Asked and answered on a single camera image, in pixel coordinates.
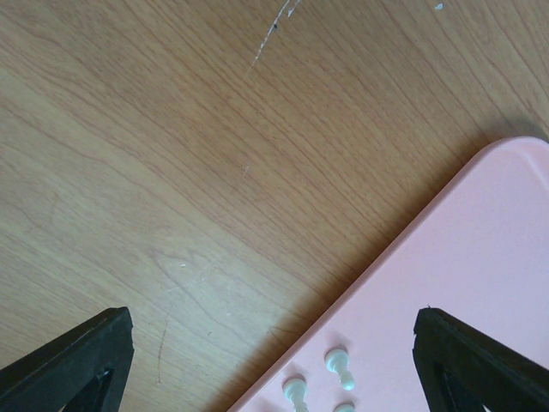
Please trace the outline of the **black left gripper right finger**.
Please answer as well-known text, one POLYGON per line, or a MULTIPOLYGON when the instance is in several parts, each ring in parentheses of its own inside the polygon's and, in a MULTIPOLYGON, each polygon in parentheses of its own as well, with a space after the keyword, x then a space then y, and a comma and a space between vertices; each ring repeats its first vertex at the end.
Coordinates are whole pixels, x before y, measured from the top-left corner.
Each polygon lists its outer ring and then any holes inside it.
POLYGON ((548 370, 438 308, 419 310, 413 361, 431 411, 547 411, 548 370))

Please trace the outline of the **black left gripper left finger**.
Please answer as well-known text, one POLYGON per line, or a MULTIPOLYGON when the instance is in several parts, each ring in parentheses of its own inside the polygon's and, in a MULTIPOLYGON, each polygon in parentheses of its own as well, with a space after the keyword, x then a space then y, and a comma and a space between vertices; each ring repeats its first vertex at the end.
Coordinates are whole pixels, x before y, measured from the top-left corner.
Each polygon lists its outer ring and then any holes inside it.
POLYGON ((2 411, 118 411, 134 356, 128 307, 108 308, 1 370, 2 411))

